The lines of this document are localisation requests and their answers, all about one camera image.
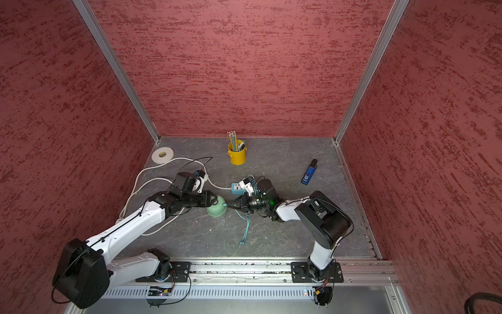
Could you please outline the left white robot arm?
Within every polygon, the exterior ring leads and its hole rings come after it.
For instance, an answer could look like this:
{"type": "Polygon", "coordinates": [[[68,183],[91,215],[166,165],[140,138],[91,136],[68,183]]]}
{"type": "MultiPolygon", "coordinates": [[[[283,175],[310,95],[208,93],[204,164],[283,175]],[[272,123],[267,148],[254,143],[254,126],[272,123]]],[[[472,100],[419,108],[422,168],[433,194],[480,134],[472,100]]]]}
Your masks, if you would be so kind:
{"type": "Polygon", "coordinates": [[[125,259],[118,255],[137,238],[183,209],[209,208],[218,197],[204,184],[203,170],[179,172],[166,191],[149,197],[135,212],[85,241],[68,242],[52,280],[54,291],[81,309],[95,304],[108,290],[141,278],[171,281],[175,275],[170,257],[157,249],[125,259]]]}

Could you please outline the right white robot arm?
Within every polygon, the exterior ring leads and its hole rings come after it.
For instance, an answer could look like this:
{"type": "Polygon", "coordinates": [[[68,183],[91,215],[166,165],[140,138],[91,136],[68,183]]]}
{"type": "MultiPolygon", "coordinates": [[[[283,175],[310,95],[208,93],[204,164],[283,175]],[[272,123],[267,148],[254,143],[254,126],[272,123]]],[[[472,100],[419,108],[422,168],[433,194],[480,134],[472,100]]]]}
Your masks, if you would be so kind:
{"type": "Polygon", "coordinates": [[[327,281],[334,269],[336,248],[354,230],[352,219],[318,190],[304,198],[287,200],[278,195],[269,179],[245,179],[239,186],[244,193],[226,207],[247,217],[257,213],[275,222],[302,222],[315,241],[305,273],[311,281],[327,281]]]}

